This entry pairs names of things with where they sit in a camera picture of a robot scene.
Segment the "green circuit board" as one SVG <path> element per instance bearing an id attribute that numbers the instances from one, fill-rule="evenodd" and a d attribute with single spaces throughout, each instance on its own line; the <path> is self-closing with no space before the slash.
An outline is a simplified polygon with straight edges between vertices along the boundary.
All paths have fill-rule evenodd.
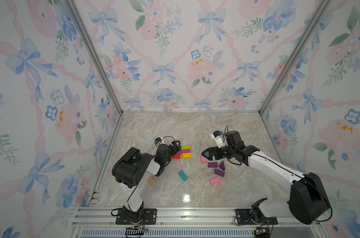
<path id="1" fill-rule="evenodd" d="M 269 228 L 254 228 L 254 237 L 255 238 L 270 238 L 270 229 Z"/>

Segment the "frame post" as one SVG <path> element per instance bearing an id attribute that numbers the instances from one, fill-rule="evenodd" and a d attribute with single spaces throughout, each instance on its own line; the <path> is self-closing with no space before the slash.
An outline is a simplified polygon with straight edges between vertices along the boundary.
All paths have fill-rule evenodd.
<path id="1" fill-rule="evenodd" d="M 75 1 L 64 0 L 63 3 L 65 5 L 65 7 L 67 8 L 69 15 L 72 17 L 74 25 L 79 32 L 79 35 L 83 39 L 84 46 L 90 56 L 90 59 L 92 60 L 94 66 L 95 66 L 95 69 L 97 70 L 97 73 L 99 74 L 99 76 L 101 78 L 102 83 L 104 84 L 104 86 L 106 88 L 106 91 L 108 92 L 108 94 L 110 96 L 111 102 L 116 107 L 117 114 L 121 117 L 123 114 L 123 111 L 120 107 L 120 104 L 118 103 L 117 97 L 115 95 L 115 92 L 112 89 L 111 83 L 109 82 L 108 77 L 106 76 L 106 72 L 102 67 L 100 58 L 97 54 L 94 44 L 92 43 L 89 32 L 86 29 L 86 26 L 85 26 L 83 19 L 78 11 Z"/>
<path id="2" fill-rule="evenodd" d="M 313 35 L 313 32 L 317 28 L 317 25 L 319 24 L 319 22 L 322 20 L 324 14 L 327 11 L 327 8 L 331 4 L 331 2 L 332 1 L 330 1 L 330 0 L 317 1 L 318 5 L 310 17 L 309 23 L 303 29 L 299 40 L 295 44 L 295 47 L 293 48 L 288 60 L 285 63 L 284 69 L 282 69 L 280 71 L 279 76 L 275 81 L 275 84 L 271 88 L 268 96 L 265 98 L 265 101 L 259 110 L 259 115 L 261 116 L 261 118 L 264 117 L 264 114 L 266 114 L 266 111 L 270 108 L 270 104 L 271 104 L 273 98 L 275 97 L 277 91 L 283 84 L 283 81 L 286 79 L 288 73 L 291 71 L 291 69 L 292 69 L 293 65 L 295 64 L 295 62 L 297 61 L 298 57 L 302 54 L 302 51 L 305 48 L 307 41 Z"/>

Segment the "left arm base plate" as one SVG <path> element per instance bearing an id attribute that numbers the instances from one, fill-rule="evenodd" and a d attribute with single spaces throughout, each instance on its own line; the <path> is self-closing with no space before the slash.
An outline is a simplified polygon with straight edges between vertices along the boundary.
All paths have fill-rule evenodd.
<path id="1" fill-rule="evenodd" d="M 155 225 L 157 221 L 157 209 L 139 209 L 132 212 L 123 207 L 114 215 L 116 217 L 116 225 Z"/>

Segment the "red block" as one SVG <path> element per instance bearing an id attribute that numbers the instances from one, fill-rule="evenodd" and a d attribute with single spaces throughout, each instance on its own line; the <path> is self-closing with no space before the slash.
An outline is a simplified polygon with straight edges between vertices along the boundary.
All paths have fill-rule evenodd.
<path id="1" fill-rule="evenodd" d="M 177 153 L 174 156 L 172 156 L 172 159 L 181 159 L 182 158 L 182 154 L 181 153 Z"/>

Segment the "left frame post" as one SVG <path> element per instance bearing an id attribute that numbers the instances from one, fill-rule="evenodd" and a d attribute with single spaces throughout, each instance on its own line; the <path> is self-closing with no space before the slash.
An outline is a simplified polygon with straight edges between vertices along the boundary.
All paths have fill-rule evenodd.
<path id="1" fill-rule="evenodd" d="M 123 114 L 123 111 L 120 107 L 120 104 L 118 103 L 117 97 L 115 95 L 115 92 L 112 89 L 111 83 L 109 82 L 108 77 L 106 76 L 106 72 L 102 67 L 100 58 L 97 54 L 94 44 L 92 43 L 89 32 L 86 29 L 86 26 L 85 26 L 83 19 L 78 11 L 75 1 L 64 0 L 63 3 L 65 5 L 65 7 L 67 8 L 69 15 L 72 17 L 74 25 L 79 32 L 79 35 L 83 39 L 84 46 L 90 56 L 90 59 L 92 60 L 94 66 L 95 66 L 95 69 L 97 70 L 97 73 L 99 74 L 99 76 L 101 78 L 102 83 L 104 84 L 104 86 L 106 88 L 106 91 L 108 92 L 108 94 L 110 96 L 111 102 L 116 107 L 117 114 L 121 117 Z"/>

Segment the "tan wooden block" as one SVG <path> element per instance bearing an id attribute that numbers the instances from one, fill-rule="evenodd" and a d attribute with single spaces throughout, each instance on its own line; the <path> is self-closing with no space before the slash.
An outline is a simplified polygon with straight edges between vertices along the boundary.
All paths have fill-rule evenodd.
<path id="1" fill-rule="evenodd" d="M 148 184 L 150 186 L 153 186 L 155 183 L 157 183 L 159 181 L 159 178 L 157 176 L 152 176 L 149 178 L 148 180 Z"/>

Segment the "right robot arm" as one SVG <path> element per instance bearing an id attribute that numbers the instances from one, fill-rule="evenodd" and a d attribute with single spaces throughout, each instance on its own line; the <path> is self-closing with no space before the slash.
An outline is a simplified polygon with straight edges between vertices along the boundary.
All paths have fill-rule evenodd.
<path id="1" fill-rule="evenodd" d="M 235 159 L 239 165 L 246 165 L 266 174 L 289 193 L 289 197 L 285 199 L 262 198 L 256 201 L 247 215 L 249 221 L 263 224 L 270 219 L 284 217 L 295 218 L 303 224 L 310 225 L 313 222 L 321 222 L 320 216 L 332 211 L 318 175 L 304 174 L 291 169 L 273 160 L 259 148 L 245 145 L 237 131 L 215 131 L 211 138 L 217 145 L 201 153 L 207 160 Z"/>

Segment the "purple triangle block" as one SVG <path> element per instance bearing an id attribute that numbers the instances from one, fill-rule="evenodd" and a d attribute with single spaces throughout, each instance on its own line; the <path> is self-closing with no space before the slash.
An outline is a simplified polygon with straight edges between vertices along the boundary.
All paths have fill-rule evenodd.
<path id="1" fill-rule="evenodd" d="M 224 164 L 224 161 L 222 161 L 220 164 L 219 164 L 219 168 L 222 170 L 222 171 L 225 171 L 225 164 Z"/>

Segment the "teal rectangular block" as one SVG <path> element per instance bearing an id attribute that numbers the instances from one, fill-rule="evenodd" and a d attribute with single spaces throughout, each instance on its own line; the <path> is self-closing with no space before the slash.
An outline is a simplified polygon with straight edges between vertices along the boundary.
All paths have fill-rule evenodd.
<path id="1" fill-rule="evenodd" d="M 184 171 L 179 171 L 179 176 L 181 177 L 181 179 L 183 181 L 188 180 L 188 176 L 186 175 L 186 173 Z"/>

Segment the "yellow block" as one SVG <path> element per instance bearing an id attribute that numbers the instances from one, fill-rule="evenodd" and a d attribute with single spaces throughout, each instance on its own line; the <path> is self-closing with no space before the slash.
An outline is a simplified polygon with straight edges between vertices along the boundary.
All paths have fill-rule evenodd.
<path id="1" fill-rule="evenodd" d="M 192 153 L 183 153 L 183 154 L 182 154 L 182 158 L 183 158 L 183 159 L 192 158 Z"/>

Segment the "purple block lower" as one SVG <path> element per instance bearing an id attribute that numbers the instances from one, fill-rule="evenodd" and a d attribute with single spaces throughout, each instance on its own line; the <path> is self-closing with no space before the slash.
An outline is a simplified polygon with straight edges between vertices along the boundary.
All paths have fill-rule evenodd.
<path id="1" fill-rule="evenodd" d="M 215 174 L 215 175 L 218 175 L 218 176 L 220 176 L 220 177 L 224 177 L 224 176 L 225 176 L 225 172 L 222 171 L 222 170 L 219 170 L 219 169 L 215 169 L 215 170 L 214 170 L 214 174 Z"/>

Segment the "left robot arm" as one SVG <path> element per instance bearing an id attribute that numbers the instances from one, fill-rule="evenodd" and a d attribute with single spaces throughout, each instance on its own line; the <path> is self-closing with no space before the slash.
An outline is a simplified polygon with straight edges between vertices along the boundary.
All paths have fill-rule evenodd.
<path id="1" fill-rule="evenodd" d="M 143 153 L 131 147 L 113 166 L 111 174 L 124 192 L 127 201 L 122 211 L 131 219 L 140 220 L 143 216 L 144 203 L 140 196 L 139 184 L 145 173 L 159 177 L 172 157 L 181 150 L 181 142 L 174 140 L 165 144 L 163 138 L 157 138 L 156 154 Z"/>

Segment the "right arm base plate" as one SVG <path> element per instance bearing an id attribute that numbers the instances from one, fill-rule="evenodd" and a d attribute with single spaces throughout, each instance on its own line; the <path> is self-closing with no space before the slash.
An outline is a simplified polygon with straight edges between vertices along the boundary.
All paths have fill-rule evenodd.
<path id="1" fill-rule="evenodd" d="M 275 217 L 265 217 L 259 210 L 244 208 L 235 210 L 235 220 L 237 225 L 278 225 Z"/>

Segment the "right frame post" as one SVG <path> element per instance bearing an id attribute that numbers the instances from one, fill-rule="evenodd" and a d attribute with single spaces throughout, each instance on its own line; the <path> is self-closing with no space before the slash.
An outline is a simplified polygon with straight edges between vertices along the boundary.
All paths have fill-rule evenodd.
<path id="1" fill-rule="evenodd" d="M 275 84 L 271 88 L 268 96 L 265 98 L 265 101 L 259 110 L 259 115 L 261 116 L 261 118 L 264 117 L 264 114 L 266 114 L 266 111 L 270 108 L 270 104 L 271 104 L 273 98 L 275 97 L 277 91 L 283 84 L 283 81 L 286 79 L 288 73 L 291 71 L 291 69 L 292 69 L 293 65 L 295 64 L 295 62 L 297 61 L 298 57 L 302 54 L 302 51 L 305 48 L 307 41 L 313 35 L 313 32 L 317 28 L 317 25 L 319 24 L 319 22 L 322 20 L 324 14 L 327 11 L 327 8 L 331 4 L 331 2 L 332 1 L 330 1 L 330 0 L 317 1 L 318 5 L 310 17 L 309 23 L 303 29 L 299 40 L 295 44 L 295 47 L 293 48 L 288 60 L 285 63 L 284 69 L 282 69 L 280 71 L 279 76 L 275 81 Z"/>

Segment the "lime green block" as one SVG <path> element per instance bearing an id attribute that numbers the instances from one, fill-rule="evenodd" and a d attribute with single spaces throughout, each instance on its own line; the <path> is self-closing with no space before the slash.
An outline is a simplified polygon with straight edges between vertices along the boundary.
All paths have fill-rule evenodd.
<path id="1" fill-rule="evenodd" d="M 190 150 L 191 146 L 190 145 L 185 145 L 181 147 L 182 150 Z"/>

